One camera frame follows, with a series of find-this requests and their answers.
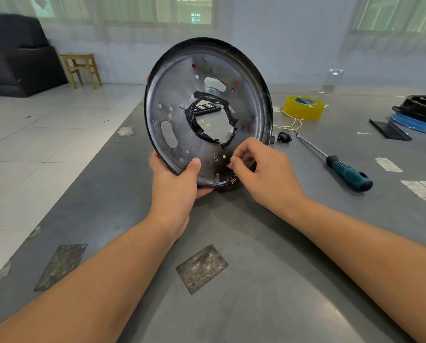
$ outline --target black sofa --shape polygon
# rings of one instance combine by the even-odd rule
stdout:
[[[38,19],[0,14],[0,96],[29,97],[66,83]]]

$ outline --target stool leg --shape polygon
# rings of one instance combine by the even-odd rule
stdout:
[[[89,78],[91,79],[92,87],[96,89],[97,87],[95,86],[95,80],[94,80],[94,76],[92,75],[89,59],[85,59],[84,62],[86,63],[86,69],[87,69],[87,73],[89,73]]]
[[[100,84],[100,86],[103,86],[102,80],[100,78],[100,73],[98,72],[97,63],[95,62],[95,57],[91,57],[91,59],[92,59],[92,67],[94,67],[95,75],[97,76],[98,83]]]
[[[76,62],[75,59],[72,59],[72,62],[73,62],[73,67],[76,68],[76,74],[78,75],[79,84],[83,86],[84,82],[82,81],[81,70],[78,67],[78,63]]]
[[[62,57],[62,60],[64,62],[65,69],[67,70],[68,76],[70,77],[70,82],[73,85],[73,88],[78,89],[78,86],[76,85],[76,82],[75,82],[75,78],[73,78],[72,70],[70,69],[68,59],[66,57]]]

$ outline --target white tile floor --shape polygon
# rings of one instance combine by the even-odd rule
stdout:
[[[0,97],[0,269],[144,96],[71,85]]]

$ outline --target black circular object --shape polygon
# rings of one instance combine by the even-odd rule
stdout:
[[[207,86],[205,78],[224,87]],[[238,183],[226,166],[234,150],[251,136],[269,144],[272,135],[272,101],[261,74],[241,51],[213,38],[185,40],[157,61],[144,110],[151,143],[167,167],[180,174],[192,158],[201,160],[199,186]],[[202,118],[213,113],[229,130],[224,139],[204,130],[210,125]]]
[[[392,109],[410,118],[426,122],[425,95],[410,95],[400,106],[394,106]]]

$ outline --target clear packing tape roll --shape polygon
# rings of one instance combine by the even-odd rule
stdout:
[[[308,96],[290,96],[286,98],[282,111],[296,119],[319,119],[325,103]]]

